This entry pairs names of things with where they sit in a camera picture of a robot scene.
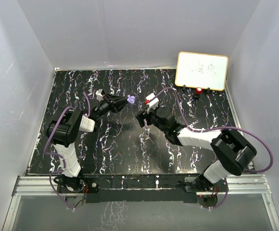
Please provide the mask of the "purple charging case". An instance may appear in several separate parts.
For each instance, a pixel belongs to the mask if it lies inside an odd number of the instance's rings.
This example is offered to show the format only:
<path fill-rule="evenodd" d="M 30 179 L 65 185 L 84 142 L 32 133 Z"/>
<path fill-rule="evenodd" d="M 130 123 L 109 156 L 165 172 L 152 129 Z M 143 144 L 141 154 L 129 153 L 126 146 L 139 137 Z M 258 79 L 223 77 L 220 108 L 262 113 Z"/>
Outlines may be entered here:
<path fill-rule="evenodd" d="M 131 105 L 134 105 L 135 104 L 135 96 L 128 95 L 127 96 L 127 102 Z"/>

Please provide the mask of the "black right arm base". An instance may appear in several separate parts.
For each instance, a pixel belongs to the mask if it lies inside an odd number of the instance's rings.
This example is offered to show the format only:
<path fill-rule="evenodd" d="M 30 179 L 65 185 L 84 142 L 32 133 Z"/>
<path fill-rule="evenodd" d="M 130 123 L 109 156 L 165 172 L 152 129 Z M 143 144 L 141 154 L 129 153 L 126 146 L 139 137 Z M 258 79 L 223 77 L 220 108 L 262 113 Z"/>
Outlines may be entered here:
<path fill-rule="evenodd" d="M 227 191 L 227 185 L 224 180 L 217 183 L 210 183 L 208 180 L 200 179 L 199 176 L 185 177 L 183 180 L 183 189 L 188 193 L 207 193 L 208 195 L 217 195 Z"/>

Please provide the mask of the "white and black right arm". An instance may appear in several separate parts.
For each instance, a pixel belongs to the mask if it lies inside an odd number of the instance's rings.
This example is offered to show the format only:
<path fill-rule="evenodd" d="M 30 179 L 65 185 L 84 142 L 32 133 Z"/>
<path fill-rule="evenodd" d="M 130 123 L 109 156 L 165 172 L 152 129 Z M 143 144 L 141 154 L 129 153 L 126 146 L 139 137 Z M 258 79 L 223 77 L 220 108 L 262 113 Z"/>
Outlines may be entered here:
<path fill-rule="evenodd" d="M 256 156 L 257 150 L 238 131 L 195 132 L 178 123 L 167 107 L 145 109 L 136 115 L 141 127 L 154 125 L 173 145 L 194 146 L 214 151 L 217 161 L 209 165 L 193 181 L 194 187 L 211 191 L 218 181 L 229 175 L 240 176 Z"/>

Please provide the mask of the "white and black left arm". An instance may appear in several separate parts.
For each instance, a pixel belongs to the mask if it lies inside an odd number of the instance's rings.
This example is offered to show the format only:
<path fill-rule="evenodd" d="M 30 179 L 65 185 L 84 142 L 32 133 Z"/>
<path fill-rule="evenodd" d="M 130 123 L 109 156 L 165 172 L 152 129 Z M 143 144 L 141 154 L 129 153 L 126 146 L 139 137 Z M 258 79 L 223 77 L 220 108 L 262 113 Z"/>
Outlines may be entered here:
<path fill-rule="evenodd" d="M 49 122 L 46 135 L 48 140 L 44 147 L 44 153 L 59 157 L 62 170 L 61 174 L 68 177 L 68 187 L 74 192 L 80 192 L 84 188 L 84 179 L 79 177 L 81 166 L 78 162 L 75 141 L 80 131 L 92 133 L 96 129 L 97 121 L 108 112 L 118 113 L 127 104 L 134 104 L 135 97 L 131 95 L 116 96 L 100 89 L 94 99 L 99 104 L 91 108 L 92 96 L 84 94 L 87 102 L 87 110 L 82 111 L 71 106 L 62 110 L 60 115 L 55 115 Z"/>

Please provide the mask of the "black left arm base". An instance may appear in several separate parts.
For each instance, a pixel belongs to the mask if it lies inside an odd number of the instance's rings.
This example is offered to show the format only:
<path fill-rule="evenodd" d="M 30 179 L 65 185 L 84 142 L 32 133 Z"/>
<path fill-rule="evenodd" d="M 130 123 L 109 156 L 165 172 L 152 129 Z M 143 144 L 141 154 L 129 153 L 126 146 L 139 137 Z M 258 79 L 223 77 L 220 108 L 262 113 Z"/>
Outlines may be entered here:
<path fill-rule="evenodd" d="M 54 183 L 59 185 L 60 192 L 73 193 L 98 193 L 100 188 L 100 181 L 98 178 L 90 178 L 84 175 L 77 177 L 67 177 L 65 175 L 56 176 L 53 179 Z"/>

